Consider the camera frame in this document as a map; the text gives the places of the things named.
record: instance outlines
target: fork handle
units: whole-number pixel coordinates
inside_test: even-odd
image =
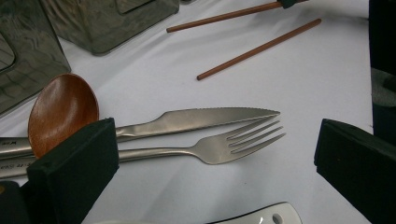
[[[192,155],[192,153],[183,147],[155,147],[119,150],[120,162],[179,155]]]

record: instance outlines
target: wooden chopstick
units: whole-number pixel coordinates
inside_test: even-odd
[[[307,23],[306,25],[300,26],[299,28],[297,28],[295,30],[292,30],[292,31],[280,36],[280,37],[277,37],[277,38],[271,40],[270,42],[267,42],[267,43],[265,43],[265,44],[263,44],[261,46],[258,46],[257,48],[252,49],[252,50],[250,50],[250,51],[248,51],[248,52],[246,52],[246,53],[244,53],[244,54],[242,54],[242,55],[240,55],[240,56],[238,56],[238,57],[236,57],[234,59],[231,59],[227,63],[223,63],[223,64],[221,64],[221,65],[219,65],[219,66],[217,66],[215,68],[210,69],[207,72],[202,73],[201,75],[199,75],[197,77],[197,79],[198,80],[202,80],[202,79],[204,79],[206,77],[210,77],[210,76],[216,74],[217,72],[219,72],[221,70],[224,70],[224,69],[226,69],[226,68],[228,68],[228,67],[230,67],[230,66],[232,66],[232,65],[234,65],[236,63],[240,63],[240,62],[244,61],[245,59],[247,59],[247,58],[249,58],[249,57],[251,57],[253,55],[256,55],[256,54],[258,54],[258,53],[260,53],[260,52],[262,52],[262,51],[264,51],[266,49],[269,49],[269,48],[271,48],[271,47],[273,47],[273,46],[275,46],[275,45],[277,45],[277,44],[279,44],[279,43],[281,43],[281,42],[283,42],[283,41],[285,41],[287,39],[290,39],[290,38],[292,38],[292,37],[304,32],[304,31],[307,31],[307,30],[319,25],[320,23],[321,23],[321,19],[316,19],[314,21],[311,21],[311,22]]]
[[[308,0],[298,0],[296,3],[302,3],[302,2],[305,2],[305,1],[308,1]],[[260,6],[257,6],[257,7],[249,7],[249,8],[245,8],[245,9],[242,9],[242,10],[238,10],[238,11],[234,11],[234,12],[229,12],[229,13],[226,13],[226,14],[218,15],[218,16],[215,16],[215,17],[206,18],[206,19],[203,19],[203,20],[192,21],[192,22],[181,24],[181,25],[169,27],[169,28],[166,29],[166,32],[167,33],[172,33],[172,32],[176,32],[176,31],[180,31],[180,30],[189,29],[189,28],[192,28],[192,27],[195,27],[195,26],[201,26],[201,25],[205,25],[205,24],[209,24],[209,23],[217,22],[217,21],[225,21],[225,20],[228,20],[228,19],[241,17],[241,16],[246,16],[246,15],[249,15],[249,14],[262,12],[262,11],[266,11],[266,10],[270,10],[270,9],[274,9],[274,8],[278,8],[278,7],[282,7],[282,4],[280,2],[268,3],[268,4],[260,5]]]

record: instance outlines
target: white surface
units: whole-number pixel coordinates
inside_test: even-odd
[[[313,163],[322,119],[372,131],[368,1],[317,0],[167,34],[165,28],[254,7],[262,0],[197,0],[103,57],[62,41],[73,72],[117,126],[169,110],[251,106],[280,111],[286,137],[245,157],[210,166],[192,157],[120,166],[84,223],[137,220],[207,223],[267,205],[291,203],[305,224],[369,223]],[[197,81],[197,75],[309,21],[322,24]],[[29,102],[0,119],[1,136],[25,136]],[[120,144],[183,147],[211,131]],[[16,179],[21,184],[24,178]]]

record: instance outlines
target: spoon bowl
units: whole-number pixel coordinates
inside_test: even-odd
[[[28,123],[28,136],[37,158],[58,146],[85,125],[99,120],[96,97],[81,77],[55,77],[38,95]]]

